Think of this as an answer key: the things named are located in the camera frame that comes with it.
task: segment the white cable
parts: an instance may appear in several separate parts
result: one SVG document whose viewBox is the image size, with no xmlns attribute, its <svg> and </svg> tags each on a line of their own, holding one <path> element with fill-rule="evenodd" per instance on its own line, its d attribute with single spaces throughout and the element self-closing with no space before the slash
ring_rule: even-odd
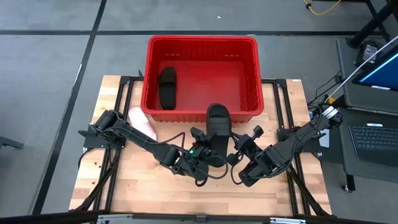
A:
<svg viewBox="0 0 398 224">
<path fill-rule="evenodd" d="M 333 94 L 335 94 L 336 92 L 337 92 L 337 90 L 338 89 L 340 89 L 359 69 L 361 69 L 362 68 L 362 66 L 364 65 L 364 64 L 366 64 L 366 62 L 368 62 L 368 61 L 370 61 L 374 56 L 376 56 L 380 51 L 382 51 L 384 48 L 386 48 L 388 45 L 390 45 L 391 43 L 393 43 L 393 41 L 395 41 L 396 39 L 398 39 L 398 36 L 396 36 L 394 39 L 392 39 L 392 40 L 390 40 L 390 42 L 388 42 L 388 43 L 386 43 L 382 48 L 380 48 L 376 53 L 374 53 L 371 57 L 369 57 L 364 63 L 362 63 L 362 65 L 360 65 L 351 75 L 349 75 L 349 77 L 348 78 L 346 78 L 346 80 L 344 80 L 344 82 L 342 83 L 342 84 L 340 84 L 340 86 L 338 86 L 337 87 L 337 89 L 335 90 L 335 91 L 333 91 L 333 93 L 331 93 L 330 95 L 329 95 L 329 97 L 325 100 L 325 102 L 323 102 L 323 103 L 326 103 L 328 100 L 329 100 L 329 98 L 331 98 L 331 96 L 333 95 Z"/>
</svg>

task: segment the gray carpet floor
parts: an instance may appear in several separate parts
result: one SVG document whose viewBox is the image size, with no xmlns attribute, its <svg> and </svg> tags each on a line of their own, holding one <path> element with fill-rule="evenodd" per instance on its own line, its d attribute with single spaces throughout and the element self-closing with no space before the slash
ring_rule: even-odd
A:
<svg viewBox="0 0 398 224">
<path fill-rule="evenodd" d="M 373 0 L 376 10 L 385 1 Z M 100 0 L 0 0 L 1 30 L 91 30 Z M 333 2 L 314 2 L 317 11 Z M 325 16 L 309 13 L 299 0 L 108 0 L 99 30 L 268 30 L 357 31 L 371 19 L 365 3 L 343 2 Z M 384 23 L 390 35 L 398 23 Z M 144 71 L 151 35 L 97 35 L 60 157 L 43 207 L 65 212 L 77 175 L 85 129 L 103 75 Z M 24 149 L 0 150 L 0 217 L 26 215 L 32 208 L 53 140 L 88 43 L 88 35 L 0 35 L 0 136 Z M 299 78 L 308 100 L 339 71 L 335 36 L 254 36 L 261 76 Z M 347 194 L 341 165 L 324 163 L 332 211 L 341 218 L 394 223 L 397 184 L 356 177 Z M 121 223 L 160 221 L 121 220 Z M 179 223 L 162 221 L 162 223 Z"/>
</svg>

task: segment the wooden platform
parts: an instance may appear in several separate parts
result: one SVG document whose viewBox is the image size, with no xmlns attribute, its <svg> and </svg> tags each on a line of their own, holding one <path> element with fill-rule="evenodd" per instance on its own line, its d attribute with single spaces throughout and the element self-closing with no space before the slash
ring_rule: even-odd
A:
<svg viewBox="0 0 398 224">
<path fill-rule="evenodd" d="M 120 76 L 104 76 L 92 122 L 95 122 L 104 110 L 114 108 L 119 80 Z M 287 80 L 287 86 L 294 123 L 301 126 L 309 121 L 302 83 L 300 80 Z M 233 124 L 233 131 L 238 134 L 251 134 L 256 125 L 262 126 L 264 134 L 256 142 L 261 148 L 265 148 L 277 142 L 278 120 L 272 85 L 262 84 L 262 90 L 265 104 L 264 112 L 253 117 L 246 124 Z M 134 82 L 131 108 L 140 106 L 141 92 L 142 82 Z M 279 94 L 285 125 L 287 125 L 281 89 Z M 122 99 L 121 110 L 124 108 L 124 98 L 125 95 Z M 163 141 L 181 131 L 185 131 L 187 133 L 186 149 L 193 142 L 193 138 L 189 134 L 192 126 L 206 130 L 205 123 L 158 123 L 150 116 L 148 118 L 157 133 L 158 141 Z M 180 145 L 180 141 L 181 139 L 178 138 L 171 143 Z M 231 139 L 229 140 L 228 151 L 235 152 Z M 103 149 L 94 149 L 83 158 L 70 208 L 79 206 L 94 188 L 100 174 L 103 154 Z M 305 182 L 309 191 L 322 208 L 330 213 L 329 199 L 326 194 L 320 163 L 309 153 L 302 153 L 301 159 Z M 238 178 L 238 172 L 247 163 L 248 160 L 245 158 L 234 169 L 236 178 Z M 210 167 L 210 173 L 213 175 L 221 175 L 223 171 L 224 168 Z M 108 186 L 106 185 L 100 208 L 104 207 L 107 189 Z M 296 186 L 299 211 L 302 213 L 299 192 Z M 121 154 L 111 211 L 168 214 L 206 213 L 212 215 L 289 216 L 292 214 L 285 173 L 271 179 L 260 180 L 252 187 L 234 185 L 230 175 L 221 180 L 209 179 L 204 187 L 196 187 L 191 177 L 173 175 L 171 171 L 160 166 L 152 154 L 131 142 L 126 144 Z"/>
</svg>

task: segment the black slide sandal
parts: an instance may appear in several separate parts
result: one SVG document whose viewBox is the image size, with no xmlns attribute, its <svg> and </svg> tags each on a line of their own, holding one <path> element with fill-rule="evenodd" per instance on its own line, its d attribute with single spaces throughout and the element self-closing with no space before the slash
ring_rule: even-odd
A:
<svg viewBox="0 0 398 224">
<path fill-rule="evenodd" d="M 164 68 L 159 75 L 160 105 L 163 110 L 174 110 L 176 89 L 177 72 L 173 67 Z"/>
<path fill-rule="evenodd" d="M 226 159 L 228 140 L 231 137 L 231 118 L 226 107 L 222 104 L 214 103 L 207 109 L 206 120 L 207 134 L 215 133 L 210 141 L 210 148 L 217 152 L 217 155 Z M 224 161 L 219 158 L 210 158 L 209 162 L 214 167 L 222 167 Z"/>
</svg>

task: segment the red plastic basket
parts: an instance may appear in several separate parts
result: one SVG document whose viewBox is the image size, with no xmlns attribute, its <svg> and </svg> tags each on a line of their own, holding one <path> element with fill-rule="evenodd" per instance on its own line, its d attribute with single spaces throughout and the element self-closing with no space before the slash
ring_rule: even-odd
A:
<svg viewBox="0 0 398 224">
<path fill-rule="evenodd" d="M 177 71 L 174 110 L 163 110 L 158 77 Z M 148 43 L 141 108 L 155 121 L 205 122 L 210 104 L 225 105 L 232 122 L 264 109 L 257 42 L 251 37 L 156 35 Z"/>
</svg>

